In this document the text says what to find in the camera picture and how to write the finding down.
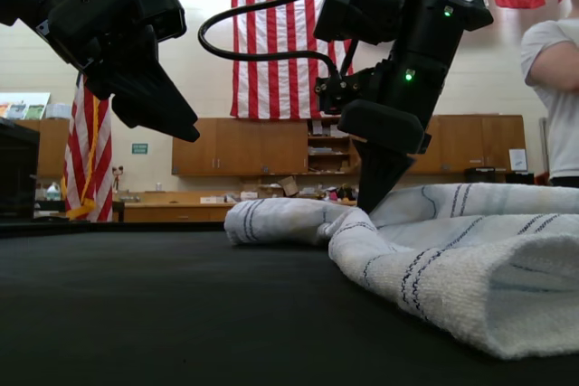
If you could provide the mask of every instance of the wooden cabinet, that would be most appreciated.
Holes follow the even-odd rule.
[[[173,139],[173,175],[210,175],[216,171],[217,119],[201,118],[195,127],[201,136],[194,143]]]
[[[240,119],[218,119],[215,159],[217,174],[259,174],[260,123]]]
[[[409,174],[438,174],[442,169],[441,124],[438,117],[432,117],[426,132],[432,136],[431,143],[425,154],[413,155],[416,162]]]
[[[312,146],[334,148],[341,140],[308,137],[306,121],[202,118],[195,125],[201,133],[196,142],[173,141],[173,174],[305,174],[311,160],[309,141]],[[432,141],[426,154],[414,155],[416,163],[409,174],[462,174],[481,166],[508,172],[508,150],[525,148],[521,116],[440,115],[432,117],[427,132]],[[348,144],[345,139],[339,151],[336,155],[316,155],[315,161],[320,166],[339,167],[337,159],[344,157],[349,159],[352,172],[359,172],[359,156],[352,141]]]
[[[125,222],[225,221],[231,206],[125,208]]]
[[[40,132],[38,145],[39,178],[61,178],[64,174],[64,152],[69,138],[68,119],[18,120],[16,124]]]
[[[525,126],[521,116],[486,116],[482,120],[485,166],[510,172],[509,149],[525,149]]]
[[[255,175],[307,172],[303,121],[201,118],[196,142],[173,139],[175,175]]]
[[[439,116],[441,170],[463,173],[484,165],[480,116]]]
[[[262,122],[260,138],[262,174],[303,174],[308,171],[306,122]]]

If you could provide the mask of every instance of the green sign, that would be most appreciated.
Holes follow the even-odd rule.
[[[133,154],[148,154],[148,144],[133,144]]]

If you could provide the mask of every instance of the white t-shirt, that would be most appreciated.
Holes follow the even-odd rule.
[[[541,51],[560,42],[579,43],[579,19],[535,24],[525,33],[521,48],[525,83],[533,88],[549,112],[551,178],[579,176],[579,93],[538,85],[531,80],[529,72]]]

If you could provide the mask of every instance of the white sign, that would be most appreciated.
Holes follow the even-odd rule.
[[[509,149],[510,169],[513,172],[526,172],[527,169],[527,151],[525,149]]]

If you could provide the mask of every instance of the white wall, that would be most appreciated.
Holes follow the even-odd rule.
[[[497,9],[491,26],[465,33],[448,76],[436,113],[505,113],[525,117],[530,169],[543,170],[538,119],[546,114],[532,90],[523,84],[519,68],[519,44],[533,23],[555,19],[566,13],[567,3],[533,11]],[[178,40],[163,42],[159,57],[169,76],[200,117],[227,117],[232,98],[232,63],[214,57],[199,45],[196,32],[211,15],[230,7],[231,0],[181,0],[186,9],[189,32]],[[233,45],[231,22],[215,26],[209,39],[226,49]],[[389,44],[362,44],[355,57],[357,69],[374,65],[387,56]],[[0,27],[0,92],[49,91],[52,102],[71,103],[75,70],[52,50],[17,24]],[[149,155],[132,155],[130,144],[149,143]],[[125,166],[124,187],[153,190],[162,183],[166,190],[235,189],[235,178],[180,179],[171,175],[171,138],[137,127],[128,129],[113,121],[113,161]]]

